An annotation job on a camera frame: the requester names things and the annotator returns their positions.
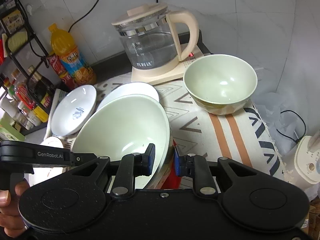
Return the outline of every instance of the yellow bottle cap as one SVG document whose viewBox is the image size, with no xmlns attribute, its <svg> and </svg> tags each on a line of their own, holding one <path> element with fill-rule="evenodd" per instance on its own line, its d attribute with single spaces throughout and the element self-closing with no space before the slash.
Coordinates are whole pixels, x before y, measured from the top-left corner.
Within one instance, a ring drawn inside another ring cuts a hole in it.
<svg viewBox="0 0 320 240">
<path fill-rule="evenodd" d="M 49 27 L 48 27 L 49 31 L 51 31 L 52 33 L 58 29 L 57 27 L 57 24 L 54 23 L 54 24 L 51 24 Z"/>
</svg>

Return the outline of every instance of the glass kettle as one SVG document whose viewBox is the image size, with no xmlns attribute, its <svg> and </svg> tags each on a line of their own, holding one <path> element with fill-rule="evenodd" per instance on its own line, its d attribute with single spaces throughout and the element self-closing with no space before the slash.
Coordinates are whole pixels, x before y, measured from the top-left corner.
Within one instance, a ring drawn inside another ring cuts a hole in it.
<svg viewBox="0 0 320 240">
<path fill-rule="evenodd" d="M 190 39 L 184 50 L 175 23 L 185 23 L 189 28 Z M 132 66 L 142 76 L 160 75 L 174 69 L 188 57 L 199 38 L 199 26 L 193 14 L 171 12 L 166 3 L 144 4 L 128 10 L 112 25 L 120 34 Z"/>
</svg>

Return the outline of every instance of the fingernail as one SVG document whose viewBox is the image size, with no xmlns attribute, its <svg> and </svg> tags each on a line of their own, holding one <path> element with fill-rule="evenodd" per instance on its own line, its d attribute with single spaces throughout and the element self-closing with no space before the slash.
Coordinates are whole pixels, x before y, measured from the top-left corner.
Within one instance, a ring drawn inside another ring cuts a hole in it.
<svg viewBox="0 0 320 240">
<path fill-rule="evenodd" d="M 0 202 L 7 202 L 9 190 L 0 190 Z"/>
</svg>

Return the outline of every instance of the kettle handle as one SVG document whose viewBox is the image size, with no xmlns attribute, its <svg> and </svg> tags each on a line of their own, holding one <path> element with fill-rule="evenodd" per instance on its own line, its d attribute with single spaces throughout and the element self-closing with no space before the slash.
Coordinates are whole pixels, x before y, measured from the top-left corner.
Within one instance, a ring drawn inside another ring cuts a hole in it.
<svg viewBox="0 0 320 240">
<path fill-rule="evenodd" d="M 166 14 L 167 22 L 169 24 L 174 44 L 178 53 L 178 60 L 182 61 L 188 57 L 196 46 L 199 39 L 199 25 L 192 13 L 189 11 L 175 11 Z M 179 42 L 178 33 L 175 23 L 185 23 L 190 32 L 190 38 L 187 47 L 182 51 L 181 44 Z"/>
</svg>

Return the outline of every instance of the appliance lid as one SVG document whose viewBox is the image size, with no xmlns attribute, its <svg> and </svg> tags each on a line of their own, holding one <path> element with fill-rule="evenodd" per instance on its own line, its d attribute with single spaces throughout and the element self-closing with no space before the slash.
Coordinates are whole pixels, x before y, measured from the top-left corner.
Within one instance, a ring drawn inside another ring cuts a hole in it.
<svg viewBox="0 0 320 240">
<path fill-rule="evenodd" d="M 168 8 L 166 3 L 143 4 L 139 7 L 128 10 L 111 24 L 119 28 L 131 24 L 141 23 L 145 19 L 150 19 L 163 14 Z"/>
</svg>

